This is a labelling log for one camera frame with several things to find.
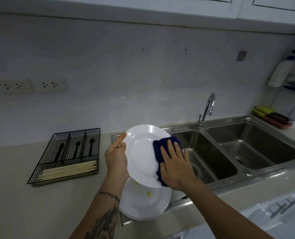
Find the yellow sponge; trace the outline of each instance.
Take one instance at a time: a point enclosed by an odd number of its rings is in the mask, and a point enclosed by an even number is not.
[[[270,109],[268,107],[265,106],[255,106],[254,109],[256,109],[259,112],[264,113],[265,115],[271,114],[273,112],[275,112],[273,109]]]
[[[258,116],[261,116],[261,117],[266,116],[265,113],[262,113],[262,112],[256,110],[255,108],[253,109],[253,112],[254,112],[255,114],[257,114]]]

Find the countertop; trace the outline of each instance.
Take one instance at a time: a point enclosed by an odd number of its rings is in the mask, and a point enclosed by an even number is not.
[[[280,132],[295,140],[295,128]],[[0,238],[68,238],[105,178],[107,167],[104,152],[111,145],[111,134],[100,136],[97,175],[37,188],[26,183],[48,141],[1,147]],[[219,197],[240,211],[291,191],[295,191],[295,171]],[[189,225],[204,222],[195,206],[189,205],[150,221],[117,226],[114,238],[161,238],[185,230]]]

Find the dish towel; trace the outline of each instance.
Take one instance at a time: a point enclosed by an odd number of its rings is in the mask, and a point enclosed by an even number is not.
[[[157,179],[157,180],[160,181],[161,184],[162,184],[163,186],[165,186],[165,187],[168,187],[168,186],[166,185],[166,183],[165,183],[165,182],[162,180],[162,178],[161,178],[161,166],[160,166],[160,164],[161,164],[162,162],[164,162],[164,159],[163,159],[163,157],[162,157],[162,153],[161,153],[161,146],[163,146],[163,147],[165,148],[165,151],[166,151],[167,154],[169,155],[169,148],[168,148],[168,146],[167,146],[167,141],[168,141],[168,140],[171,140],[172,145],[174,144],[174,142],[177,142],[178,145],[179,145],[180,148],[181,148],[180,141],[177,140],[177,137],[162,138],[161,140],[155,140],[155,141],[153,141],[153,148],[154,148],[154,153],[155,153],[156,161],[157,161],[158,164],[159,164],[159,167],[158,167],[157,172],[156,172],[156,174],[157,174],[157,176],[158,176],[158,179]]]

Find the chrome faucet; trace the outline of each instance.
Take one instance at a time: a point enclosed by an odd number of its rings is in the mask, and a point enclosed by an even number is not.
[[[198,121],[197,121],[197,125],[196,125],[196,129],[201,130],[203,128],[203,124],[204,124],[204,120],[205,120],[205,116],[206,114],[211,116],[213,113],[213,107],[214,107],[214,102],[215,102],[215,93],[210,94],[208,100],[207,100],[207,104],[203,113],[203,117],[200,114],[198,116]]]

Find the white bottle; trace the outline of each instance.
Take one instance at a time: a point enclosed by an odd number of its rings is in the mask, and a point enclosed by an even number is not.
[[[292,54],[288,56],[286,60],[278,64],[268,82],[269,86],[280,87],[281,84],[285,81],[286,77],[289,75],[289,72],[293,68],[293,65],[295,64],[295,50],[292,50],[291,53]]]

